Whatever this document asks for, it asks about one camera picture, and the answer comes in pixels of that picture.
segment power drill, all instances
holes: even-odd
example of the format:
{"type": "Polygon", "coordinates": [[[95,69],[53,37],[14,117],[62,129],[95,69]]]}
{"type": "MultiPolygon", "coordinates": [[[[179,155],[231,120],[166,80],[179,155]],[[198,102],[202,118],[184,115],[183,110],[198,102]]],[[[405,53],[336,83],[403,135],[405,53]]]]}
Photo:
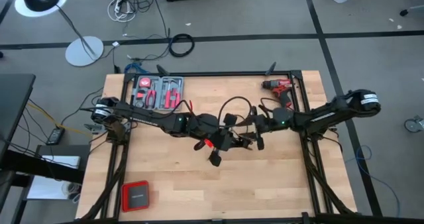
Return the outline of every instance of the power drill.
{"type": "Polygon", "coordinates": [[[269,89],[278,98],[282,107],[290,107],[292,101],[288,96],[288,92],[292,89],[293,85],[289,79],[276,79],[262,82],[262,87],[269,89]]]}

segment floor lamp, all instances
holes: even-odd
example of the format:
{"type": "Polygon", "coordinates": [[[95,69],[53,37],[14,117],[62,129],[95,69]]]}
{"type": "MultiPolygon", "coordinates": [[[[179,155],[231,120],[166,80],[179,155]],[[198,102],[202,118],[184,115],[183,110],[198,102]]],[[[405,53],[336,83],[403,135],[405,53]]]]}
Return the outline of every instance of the floor lamp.
{"type": "Polygon", "coordinates": [[[42,17],[57,10],[78,35],[66,49],[65,58],[73,66],[87,66],[103,54],[103,42],[94,36],[82,36],[61,9],[66,0],[16,0],[15,9],[26,17],[42,17]]]}

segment pliers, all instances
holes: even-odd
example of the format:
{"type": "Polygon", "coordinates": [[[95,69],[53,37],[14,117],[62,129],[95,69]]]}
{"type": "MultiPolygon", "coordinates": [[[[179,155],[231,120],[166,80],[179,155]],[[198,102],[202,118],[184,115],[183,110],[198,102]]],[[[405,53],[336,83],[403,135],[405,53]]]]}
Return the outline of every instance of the pliers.
{"type": "Polygon", "coordinates": [[[146,100],[144,101],[144,105],[146,108],[150,106],[150,98],[153,98],[152,109],[154,108],[154,104],[156,103],[156,90],[154,89],[154,83],[150,90],[147,91],[146,100]]]}

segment wooden tabletop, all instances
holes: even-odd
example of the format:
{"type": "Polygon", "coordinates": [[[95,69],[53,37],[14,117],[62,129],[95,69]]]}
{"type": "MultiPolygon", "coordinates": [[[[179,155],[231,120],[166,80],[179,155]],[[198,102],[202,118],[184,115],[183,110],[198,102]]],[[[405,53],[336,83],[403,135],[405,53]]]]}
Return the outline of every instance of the wooden tabletop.
{"type": "MultiPolygon", "coordinates": [[[[123,77],[108,75],[103,97],[119,98],[123,77]]],[[[285,77],[270,76],[266,79],[276,78],[285,77]]],[[[303,71],[303,80],[310,107],[323,105],[327,98],[319,72],[303,71]]],[[[196,114],[210,113],[217,116],[222,104],[230,97],[244,96],[253,105],[258,105],[261,97],[272,97],[270,91],[261,89],[262,81],[264,76],[185,78],[184,99],[192,101],[196,114]]],[[[272,101],[266,103],[269,108],[277,105],[272,101]]],[[[234,100],[225,107],[225,113],[246,117],[248,105],[243,100],[234,100]]],[[[245,129],[240,127],[236,131],[244,132],[245,129]]],[[[208,147],[193,150],[196,140],[173,138],[157,127],[138,124],[131,132],[125,183],[147,180],[150,184],[150,207],[121,212],[119,219],[152,221],[299,217],[303,211],[313,215],[299,135],[293,131],[278,131],[262,136],[264,150],[258,151],[254,144],[253,151],[234,148],[221,152],[223,161],[220,167],[214,167],[207,160],[211,152],[208,147]]],[[[325,136],[337,139],[333,133],[327,132],[325,136]]],[[[103,141],[104,138],[100,138],[92,144],[92,148],[103,141]]],[[[330,140],[320,140],[319,147],[328,184],[346,206],[355,211],[339,146],[330,140]]],[[[76,217],[87,213],[102,192],[110,153],[111,145],[106,143],[90,155],[76,217]]],[[[115,192],[111,194],[110,214],[115,192]]],[[[319,199],[321,209],[324,209],[321,195],[319,199]]]]}

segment tool case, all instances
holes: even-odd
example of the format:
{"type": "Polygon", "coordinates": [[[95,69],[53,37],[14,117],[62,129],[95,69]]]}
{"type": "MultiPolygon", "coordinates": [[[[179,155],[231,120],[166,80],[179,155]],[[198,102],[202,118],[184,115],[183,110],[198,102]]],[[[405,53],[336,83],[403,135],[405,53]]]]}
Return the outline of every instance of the tool case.
{"type": "Polygon", "coordinates": [[[140,74],[134,77],[131,103],[144,109],[171,111],[183,99],[183,87],[183,77],[140,74]]]}

